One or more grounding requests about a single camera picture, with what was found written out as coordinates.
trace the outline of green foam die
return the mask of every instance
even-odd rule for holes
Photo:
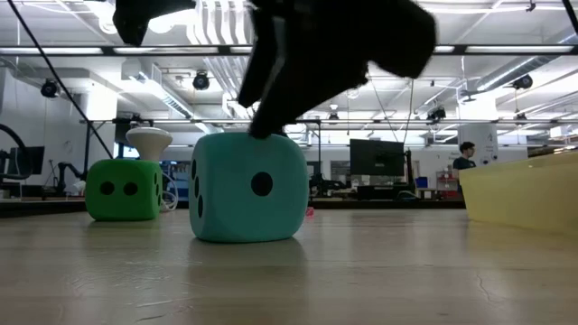
[[[89,171],[86,204],[100,221],[151,220],[159,215],[163,173],[158,162],[103,160]]]

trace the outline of person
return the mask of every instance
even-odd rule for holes
[[[460,184],[460,171],[476,167],[476,163],[470,160],[476,153],[476,144],[464,142],[460,145],[460,153],[461,157],[453,161],[453,169],[458,179],[458,192],[463,195],[463,189]]]

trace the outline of desk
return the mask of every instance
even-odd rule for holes
[[[422,200],[435,200],[435,194],[437,194],[437,189],[417,189],[417,191],[419,192],[418,196],[420,199]],[[425,197],[425,193],[429,192],[430,193],[430,198],[427,199]]]
[[[574,238],[465,210],[316,209],[292,239],[243,245],[195,239],[186,210],[120,223],[73,213],[0,219],[0,247],[5,325],[578,320]]]

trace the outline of red object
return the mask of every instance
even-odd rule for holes
[[[313,217],[315,216],[315,209],[308,207],[307,211],[305,211],[305,218],[307,219],[313,219]]]

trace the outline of black monitor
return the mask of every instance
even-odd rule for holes
[[[20,148],[10,149],[10,162],[8,163],[8,173],[9,174],[25,174],[28,171],[32,171],[33,175],[42,174],[42,165],[44,164],[44,147],[26,147],[28,154],[30,154],[30,159],[32,160],[32,166],[30,162],[26,161]]]
[[[405,176],[404,144],[350,140],[351,175]]]

